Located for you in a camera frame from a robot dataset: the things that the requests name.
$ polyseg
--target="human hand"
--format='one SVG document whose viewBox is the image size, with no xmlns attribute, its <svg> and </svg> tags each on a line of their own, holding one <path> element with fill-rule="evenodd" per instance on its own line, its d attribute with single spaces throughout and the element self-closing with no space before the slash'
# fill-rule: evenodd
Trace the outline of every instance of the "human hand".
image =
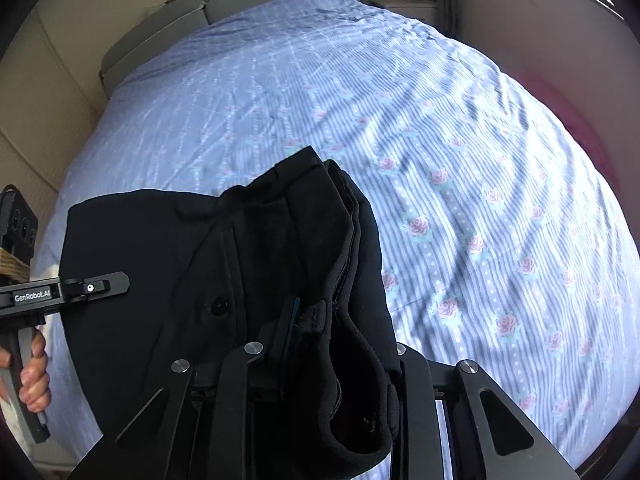
<svg viewBox="0 0 640 480">
<path fill-rule="evenodd" d="M 47 374 L 47 354 L 44 351 L 45 341 L 39 330 L 31 341 L 31 354 L 33 358 L 26 364 L 20 373 L 22 387 L 20 388 L 20 400 L 27 405 L 30 412 L 39 413 L 51 403 L 49 391 L 49 374 Z M 11 362 L 11 354 L 0 348 L 0 367 L 8 368 Z M 0 379 L 0 397 L 8 401 L 6 387 Z"/>
</svg>

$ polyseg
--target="black metal bracket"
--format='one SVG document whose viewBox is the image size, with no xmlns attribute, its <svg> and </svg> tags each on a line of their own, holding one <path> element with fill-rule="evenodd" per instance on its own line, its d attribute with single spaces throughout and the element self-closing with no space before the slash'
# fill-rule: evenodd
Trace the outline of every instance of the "black metal bracket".
<svg viewBox="0 0 640 480">
<path fill-rule="evenodd" d="M 188 409 L 193 374 L 186 360 L 167 363 L 162 386 L 147 390 L 140 402 L 103 435 L 69 479 L 187 478 L 197 420 Z"/>
<path fill-rule="evenodd" d="M 69 304 L 101 300 L 128 289 L 129 278 L 124 272 L 85 280 L 51 278 L 0 287 L 0 346 L 12 357 L 8 369 L 0 369 L 0 376 L 29 444 L 39 444 L 49 438 L 44 414 L 31 413 L 19 399 L 20 372 L 31 359 L 31 341 L 36 334 L 33 327 L 44 324 L 47 314 Z"/>
<path fill-rule="evenodd" d="M 393 480 L 444 478 L 436 400 L 445 407 L 456 480 L 577 480 L 578 475 L 527 415 L 475 361 L 427 361 L 399 345 L 401 427 Z"/>
</svg>

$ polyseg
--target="wrinkled fabric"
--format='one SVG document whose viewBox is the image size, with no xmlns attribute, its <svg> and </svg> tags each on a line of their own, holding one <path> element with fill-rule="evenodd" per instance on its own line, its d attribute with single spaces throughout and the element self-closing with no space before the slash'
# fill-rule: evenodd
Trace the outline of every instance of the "wrinkled fabric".
<svg viewBox="0 0 640 480">
<path fill-rule="evenodd" d="M 276 0 L 146 63 L 69 168 L 35 272 L 58 261 L 75 203 L 144 187 L 219 195 L 308 144 L 371 203 L 397 339 L 477 360 L 580 465 L 638 391 L 638 251 L 558 119 L 421 22 Z M 99 432 L 58 320 L 52 332 L 50 428 L 82 455 Z"/>
</svg>

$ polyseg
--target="black cloth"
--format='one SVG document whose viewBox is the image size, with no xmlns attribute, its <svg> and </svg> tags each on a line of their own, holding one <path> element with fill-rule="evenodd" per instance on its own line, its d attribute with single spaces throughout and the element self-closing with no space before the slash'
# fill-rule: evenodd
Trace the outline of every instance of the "black cloth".
<svg viewBox="0 0 640 480">
<path fill-rule="evenodd" d="M 214 364 L 298 297 L 286 412 L 300 478 L 351 478 L 390 451 L 399 360 L 370 205 L 305 148 L 220 197 L 140 190 L 70 209 L 63 279 L 122 270 L 126 295 L 62 312 L 101 430 L 177 358 Z"/>
</svg>

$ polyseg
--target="wall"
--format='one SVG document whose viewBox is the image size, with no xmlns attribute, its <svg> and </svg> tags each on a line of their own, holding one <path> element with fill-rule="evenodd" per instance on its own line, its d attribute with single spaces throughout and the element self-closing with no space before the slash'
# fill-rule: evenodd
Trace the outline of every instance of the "wall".
<svg viewBox="0 0 640 480">
<path fill-rule="evenodd" d="M 106 51 L 167 0 L 40 0 L 42 25 L 92 106 L 106 104 L 98 72 Z"/>
<path fill-rule="evenodd" d="M 0 187 L 15 184 L 41 226 L 97 120 L 32 12 L 0 61 Z"/>
<path fill-rule="evenodd" d="M 505 72 L 532 73 L 594 127 L 640 240 L 640 44 L 595 0 L 459 0 L 459 39 Z"/>
</svg>

